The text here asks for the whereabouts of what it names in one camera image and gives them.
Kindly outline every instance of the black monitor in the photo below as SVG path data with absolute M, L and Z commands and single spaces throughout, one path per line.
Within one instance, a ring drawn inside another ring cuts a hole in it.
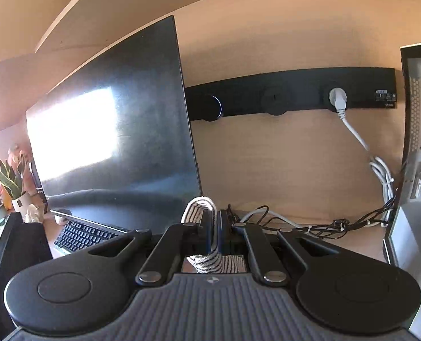
M 201 195 L 173 16 L 56 86 L 27 126 L 52 211 L 162 234 Z

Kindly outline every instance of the striped rope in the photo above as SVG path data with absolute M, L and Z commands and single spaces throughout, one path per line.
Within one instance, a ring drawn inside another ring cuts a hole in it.
M 198 273 L 242 273 L 246 272 L 244 258 L 236 255 L 223 256 L 218 252 L 217 208 L 208 197 L 194 198 L 187 205 L 182 215 L 181 223 L 193 222 L 199 224 L 203 211 L 207 209 L 212 215 L 213 237 L 210 254 L 189 256 L 187 260 Z

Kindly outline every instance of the black keyboard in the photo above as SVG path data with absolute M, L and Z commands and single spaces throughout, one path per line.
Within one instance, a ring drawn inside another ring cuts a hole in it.
M 116 235 L 89 225 L 70 221 L 54 241 L 66 254 L 109 240 Z

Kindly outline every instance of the black cable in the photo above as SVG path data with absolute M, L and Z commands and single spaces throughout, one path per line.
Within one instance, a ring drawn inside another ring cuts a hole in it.
M 237 222 L 241 221 L 241 218 L 239 218 L 239 216 L 236 213 L 233 213 L 233 211 L 231 210 L 231 204 L 230 203 L 228 204 L 228 208 L 227 208 L 226 212 L 231 217 L 232 223 L 237 223 Z
M 354 223 L 351 223 L 348 219 L 337 219 L 330 224 L 316 224 L 316 225 L 311 225 L 311 226 L 306 226 L 306 227 L 293 228 L 293 230 L 302 232 L 302 233 L 312 234 L 313 236 L 315 236 L 316 238 L 320 240 L 322 239 L 337 240 L 339 238 L 344 237 L 350 231 L 359 230 L 365 227 L 368 223 L 386 223 L 386 221 L 377 220 L 376 218 L 380 216 L 381 214 L 383 214 L 384 212 L 391 210 L 393 208 L 394 200 L 395 200 L 395 196 L 393 196 L 389 201 L 387 201 L 381 208 L 375 209 L 371 211 L 370 213 L 363 215 Z M 262 205 L 262 206 L 259 206 L 257 210 L 263 209 L 263 208 L 265 208 L 266 211 L 261 216 L 261 218 L 258 219 L 256 224 L 259 224 L 265 230 L 277 231 L 277 229 L 267 227 L 267 225 L 275 219 L 280 220 L 282 222 L 283 220 L 278 217 L 271 217 L 269 218 L 267 222 L 262 223 L 262 220 L 269 213 L 269 206 Z M 236 216 L 238 221 L 240 221 L 240 218 L 232 212 L 230 205 L 228 205 L 228 211 L 232 216 Z
M 267 206 L 267 205 L 262 205 L 262 206 L 258 206 L 257 208 L 256 208 L 256 210 L 258 210 L 258 209 L 263 209 L 263 208 L 266 208 L 266 211 L 264 212 L 264 214 L 262 215 L 262 217 L 260 218 L 260 219 L 258 219 L 258 221 L 255 223 L 255 224 L 260 224 L 260 222 L 264 219 L 264 217 L 266 217 L 266 215 L 267 215 L 267 213 L 269 213 L 269 206 Z M 248 218 L 247 218 L 247 222 L 250 220 L 250 218 L 252 218 L 252 216 L 253 216 L 253 214 L 252 215 L 250 215 Z

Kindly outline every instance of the computer tower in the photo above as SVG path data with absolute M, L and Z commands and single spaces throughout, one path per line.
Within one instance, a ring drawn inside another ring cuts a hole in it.
M 387 260 L 408 271 L 421 287 L 421 43 L 401 48 L 406 115 L 403 163 L 395 219 L 384 240 Z M 421 339 L 421 307 L 410 331 Z

